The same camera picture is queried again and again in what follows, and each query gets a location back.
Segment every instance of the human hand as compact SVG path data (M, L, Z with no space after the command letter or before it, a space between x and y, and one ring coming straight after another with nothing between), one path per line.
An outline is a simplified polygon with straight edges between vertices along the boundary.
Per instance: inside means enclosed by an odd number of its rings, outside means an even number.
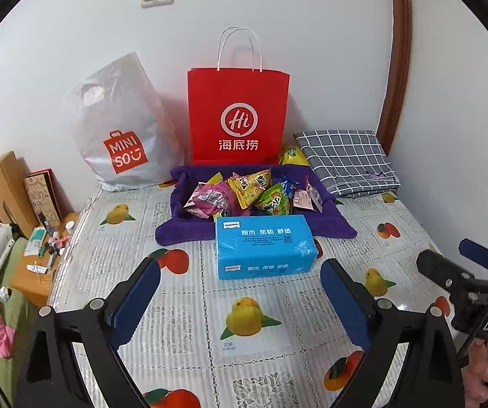
M469 347L469 365L461 370L465 387L465 408L479 408L488 400L488 352L482 339L473 339Z

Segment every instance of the white wall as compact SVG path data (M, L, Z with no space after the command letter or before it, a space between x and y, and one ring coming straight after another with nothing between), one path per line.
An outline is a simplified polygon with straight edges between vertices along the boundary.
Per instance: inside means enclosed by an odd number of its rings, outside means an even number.
M412 0L413 44L390 153L400 197L445 256L488 247L488 32L460 0Z
M286 137L374 129L391 22L391 0L175 0L148 9L140 0L22 0L0 24L0 154L14 150L31 170L52 167L81 209L95 178L60 113L63 94L136 51L187 142L186 72L215 64L218 35L229 26L254 29L264 66L291 74ZM235 38L223 63L247 66L246 44Z

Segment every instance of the table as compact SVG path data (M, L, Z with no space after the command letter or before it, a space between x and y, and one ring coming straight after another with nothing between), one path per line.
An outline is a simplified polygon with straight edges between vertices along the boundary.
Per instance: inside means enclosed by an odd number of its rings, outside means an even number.
M68 235L68 232L65 229L66 223L69 221L77 222L79 216L79 213L72 212L63 219L63 222L61 222L60 226L58 227L61 238ZM48 238L49 234L46 234L44 242L46 242ZM42 257L23 256L19 261L19 265L17 266L15 274L12 278L11 287L22 292L28 300L36 305L36 307L43 307L46 304L53 285L53 275L59 266L61 257L55 257L53 260L53 266L44 275L27 270L27 264L34 265L34 261L36 261L36 264L45 267L49 261L49 256L50 254L47 251Z

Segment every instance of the silver screw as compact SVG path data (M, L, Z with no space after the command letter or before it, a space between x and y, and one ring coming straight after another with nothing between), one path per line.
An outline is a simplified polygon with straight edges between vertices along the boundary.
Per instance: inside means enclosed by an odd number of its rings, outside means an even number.
M430 312L430 313L431 313L433 316L435 316L436 318L438 318L438 317L440 317L440 316L442 316L442 315L443 315L443 312L442 312L442 310L441 310L439 307L431 307L431 308L429 309L429 312Z
M47 305L41 307L40 311L38 312L38 314L43 318L49 315L49 313L51 313L51 307L48 307Z
M386 298L378 299L376 304L383 310L389 310L392 307L392 301Z
M89 307L92 310L98 310L99 308L102 308L103 305L104 305L104 299L100 299L99 297L97 297L96 299L93 299L89 303Z

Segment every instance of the white circular logo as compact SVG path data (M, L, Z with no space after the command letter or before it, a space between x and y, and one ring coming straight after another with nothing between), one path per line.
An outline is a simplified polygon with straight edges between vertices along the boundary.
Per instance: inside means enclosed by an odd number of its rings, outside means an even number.
M257 127L257 112L246 103L234 103L221 114L221 127L231 136L248 136Z

